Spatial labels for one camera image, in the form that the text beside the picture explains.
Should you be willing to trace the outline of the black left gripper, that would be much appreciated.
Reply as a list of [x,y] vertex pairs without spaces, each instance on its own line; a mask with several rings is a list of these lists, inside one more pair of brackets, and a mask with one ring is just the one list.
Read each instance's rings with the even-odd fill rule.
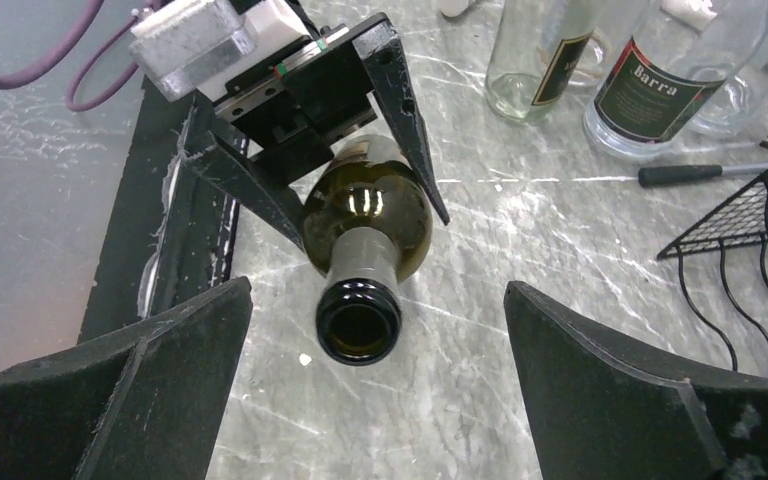
[[371,90],[400,151],[447,225],[450,215],[435,181],[402,41],[382,12],[307,43],[214,105],[217,116],[261,147],[252,161],[244,154],[244,135],[205,130],[186,136],[184,165],[302,248],[302,203],[287,185],[328,163],[334,143],[377,119]]

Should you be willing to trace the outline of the clear glass bottle silver cap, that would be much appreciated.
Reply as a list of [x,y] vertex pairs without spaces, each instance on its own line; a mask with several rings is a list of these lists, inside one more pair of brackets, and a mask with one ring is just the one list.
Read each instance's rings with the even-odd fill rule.
[[675,137],[764,39],[768,1],[653,1],[583,115],[591,145],[635,162]]

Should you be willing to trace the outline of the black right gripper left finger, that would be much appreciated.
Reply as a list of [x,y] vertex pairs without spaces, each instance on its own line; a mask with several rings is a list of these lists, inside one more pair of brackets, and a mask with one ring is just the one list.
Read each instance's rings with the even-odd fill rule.
[[202,479],[253,310],[240,277],[0,372],[0,479]]

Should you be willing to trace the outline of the clear bottle red black label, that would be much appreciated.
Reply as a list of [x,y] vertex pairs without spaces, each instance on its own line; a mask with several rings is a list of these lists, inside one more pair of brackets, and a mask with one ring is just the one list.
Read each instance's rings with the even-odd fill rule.
[[690,121],[689,129],[725,138],[745,129],[768,106],[768,27],[747,63]]

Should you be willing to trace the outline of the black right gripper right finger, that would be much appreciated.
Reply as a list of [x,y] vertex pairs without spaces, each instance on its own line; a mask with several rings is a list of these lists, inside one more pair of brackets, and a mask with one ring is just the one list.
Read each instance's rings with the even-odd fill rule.
[[546,479],[768,479],[768,378],[669,353],[522,281],[504,296]]

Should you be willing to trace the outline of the clear bottle black gold label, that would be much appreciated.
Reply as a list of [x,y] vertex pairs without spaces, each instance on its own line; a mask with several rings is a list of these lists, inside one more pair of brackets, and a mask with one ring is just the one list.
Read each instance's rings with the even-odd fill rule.
[[485,75],[490,109],[520,124],[545,117],[565,92],[604,1],[507,0]]

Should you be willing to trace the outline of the dark green wine bottle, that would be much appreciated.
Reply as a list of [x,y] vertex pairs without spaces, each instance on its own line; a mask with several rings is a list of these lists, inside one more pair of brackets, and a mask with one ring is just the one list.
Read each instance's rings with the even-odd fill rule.
[[336,154],[303,206],[302,243],[325,286],[315,309],[323,350],[374,364],[402,327],[399,286],[430,248],[432,209],[397,143],[367,134]]

